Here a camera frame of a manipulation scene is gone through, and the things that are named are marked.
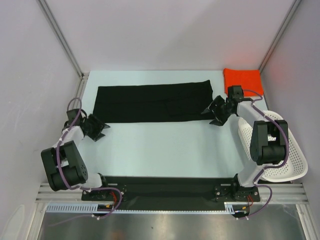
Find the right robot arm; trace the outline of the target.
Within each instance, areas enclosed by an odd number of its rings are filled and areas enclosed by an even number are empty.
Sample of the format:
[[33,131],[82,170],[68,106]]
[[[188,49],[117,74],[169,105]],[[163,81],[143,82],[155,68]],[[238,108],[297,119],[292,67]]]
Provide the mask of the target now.
[[289,158],[287,121],[270,118],[255,105],[256,102],[245,96],[240,85],[233,85],[227,90],[227,98],[217,96],[202,112],[213,114],[211,124],[215,126],[223,126],[231,115],[236,115],[252,128],[249,162],[234,176],[230,186],[229,195],[237,202],[245,201],[255,193],[265,170],[281,168]]

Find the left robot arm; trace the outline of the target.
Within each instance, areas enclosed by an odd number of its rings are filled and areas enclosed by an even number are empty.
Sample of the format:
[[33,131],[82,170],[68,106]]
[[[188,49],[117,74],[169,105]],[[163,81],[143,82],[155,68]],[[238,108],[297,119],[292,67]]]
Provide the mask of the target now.
[[66,111],[67,121],[61,137],[40,154],[50,188],[57,191],[82,189],[92,191],[100,200],[110,196],[111,188],[103,183],[100,173],[87,169],[78,149],[85,137],[94,142],[105,136],[110,126],[80,108]]

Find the black t-shirt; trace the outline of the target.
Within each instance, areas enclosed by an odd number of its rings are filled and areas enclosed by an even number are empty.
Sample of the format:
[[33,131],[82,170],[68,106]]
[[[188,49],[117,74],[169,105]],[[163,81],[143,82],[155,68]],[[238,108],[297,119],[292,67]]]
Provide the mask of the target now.
[[93,115],[105,123],[164,123],[211,120],[209,80],[178,84],[100,86]]

